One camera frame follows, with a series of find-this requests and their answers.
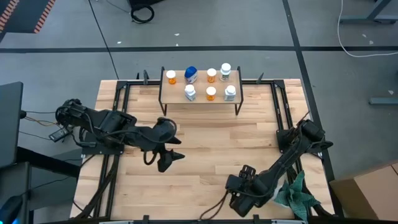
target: pill bottle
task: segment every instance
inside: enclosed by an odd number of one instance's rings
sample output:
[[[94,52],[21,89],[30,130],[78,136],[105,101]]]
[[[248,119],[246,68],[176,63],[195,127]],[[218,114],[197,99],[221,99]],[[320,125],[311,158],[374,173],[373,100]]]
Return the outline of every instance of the pill bottle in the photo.
[[[216,98],[216,88],[214,87],[208,87],[206,89],[206,93],[207,93],[207,100],[208,101],[213,101]]]
[[[188,84],[192,84],[198,78],[198,70],[194,66],[188,67],[185,71],[184,77]]]
[[[174,85],[177,82],[177,80],[175,78],[175,71],[173,71],[173,70],[167,71],[166,77],[169,79],[169,83],[171,85]]]
[[[185,96],[188,100],[193,101],[196,98],[196,91],[193,85],[186,85],[185,86]]]
[[[216,81],[217,71],[214,68],[207,70],[207,81],[213,83]]]
[[[228,63],[224,63],[221,66],[221,75],[220,80],[222,82],[226,82],[229,79],[229,74],[231,73],[231,65]]]
[[[235,86],[232,86],[232,85],[227,86],[225,89],[224,100],[225,101],[233,101],[233,100],[235,100],[235,96],[236,96]]]

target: wooden tabletop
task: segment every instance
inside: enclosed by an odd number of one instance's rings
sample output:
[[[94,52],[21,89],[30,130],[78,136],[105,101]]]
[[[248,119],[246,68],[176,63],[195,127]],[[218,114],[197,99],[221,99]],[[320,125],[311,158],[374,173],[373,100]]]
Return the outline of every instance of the wooden tabletop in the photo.
[[[287,97],[294,123],[307,111],[300,80],[285,80]],[[99,88],[96,110],[111,109],[116,81],[104,80]],[[185,155],[164,172],[156,163],[146,166],[142,152],[126,147],[121,156],[112,209],[112,220],[198,219],[215,205],[225,192],[229,174],[238,175],[242,166],[268,169],[280,156],[275,131],[277,121],[271,88],[267,85],[244,85],[244,104],[239,116],[229,113],[233,105],[170,105],[167,117],[178,126],[181,145],[166,145]],[[158,86],[132,86],[127,112],[134,115],[138,126],[153,126],[162,110],[158,102]],[[282,97],[278,91],[280,105]],[[121,93],[120,107],[123,100]],[[97,155],[82,167],[76,188],[75,202],[84,207],[98,187],[103,156]],[[307,187],[323,207],[333,213],[330,194],[319,158],[301,157]],[[229,207],[230,195],[215,219],[240,219]],[[101,206],[104,215],[106,200]],[[80,211],[73,206],[71,217]],[[262,208],[253,208],[245,218],[292,218],[289,208],[270,201]]]
[[[187,103],[211,103],[211,104],[238,104],[241,102],[241,85],[239,79],[239,72],[237,70],[231,71],[229,79],[226,82],[220,80],[221,72],[218,70],[216,74],[216,81],[209,83],[207,81],[207,71],[198,71],[198,79],[192,84],[195,87],[197,93],[196,99],[193,101],[188,100],[185,96],[185,71],[175,71],[175,77],[177,79],[176,84],[169,84],[169,79],[166,77],[166,72],[163,72],[162,81],[162,96],[161,102],[163,104],[187,104]],[[233,101],[225,101],[225,89],[227,86],[235,86],[236,96]],[[206,89],[210,86],[216,88],[216,98],[213,101],[206,99]]]

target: white bottle cap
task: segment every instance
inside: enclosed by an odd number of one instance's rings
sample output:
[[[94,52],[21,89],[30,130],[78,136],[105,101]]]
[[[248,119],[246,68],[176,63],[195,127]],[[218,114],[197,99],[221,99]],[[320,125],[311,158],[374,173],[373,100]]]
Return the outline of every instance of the white bottle cap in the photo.
[[[185,86],[185,91],[186,91],[187,93],[192,93],[192,92],[195,91],[195,87],[194,87],[193,85],[186,85],[186,86]]]
[[[207,70],[207,75],[210,77],[216,76],[217,71],[214,68]]]
[[[228,94],[235,94],[235,91],[236,91],[235,86],[232,86],[232,85],[227,86],[226,91],[228,92]]]
[[[175,78],[175,71],[174,70],[167,71],[166,77],[167,78]]]
[[[214,96],[214,95],[216,95],[216,88],[214,88],[214,87],[208,87],[207,89],[206,89],[206,93],[207,93],[207,95],[210,95],[210,96]]]
[[[228,63],[222,64],[221,73],[224,75],[229,75],[231,73],[231,65]]]

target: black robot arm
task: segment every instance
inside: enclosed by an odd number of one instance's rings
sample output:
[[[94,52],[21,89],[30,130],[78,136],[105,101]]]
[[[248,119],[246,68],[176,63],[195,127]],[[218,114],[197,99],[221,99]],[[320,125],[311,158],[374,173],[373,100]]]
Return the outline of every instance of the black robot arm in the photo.
[[[67,100],[55,112],[57,122],[63,126],[79,126],[95,136],[93,142],[76,142],[81,147],[95,147],[103,144],[107,148],[120,145],[139,147],[144,152],[144,161],[147,165],[154,162],[156,155],[159,172],[164,172],[177,159],[184,155],[168,151],[165,143],[181,144],[175,137],[177,125],[171,119],[158,118],[153,128],[137,127],[137,119],[120,111],[96,111],[83,106],[78,99]],[[146,153],[152,151],[153,159],[146,161]]]
[[[310,120],[300,121],[282,142],[287,143],[287,150],[268,170],[256,175],[254,168],[245,165],[239,176],[228,177],[226,189],[232,194],[229,206],[241,217],[246,216],[253,206],[261,207],[272,198],[278,180],[303,153],[314,147],[326,149],[332,145],[325,141],[324,130]]]

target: green cloth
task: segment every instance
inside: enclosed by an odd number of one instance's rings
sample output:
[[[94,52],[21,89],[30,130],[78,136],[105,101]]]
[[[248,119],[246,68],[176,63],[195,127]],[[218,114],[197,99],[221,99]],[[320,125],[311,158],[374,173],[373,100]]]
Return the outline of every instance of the green cloth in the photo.
[[[307,221],[307,208],[321,203],[316,200],[314,196],[302,192],[303,179],[304,171],[301,171],[292,185],[285,182],[274,201],[276,203],[289,206],[296,216]]]

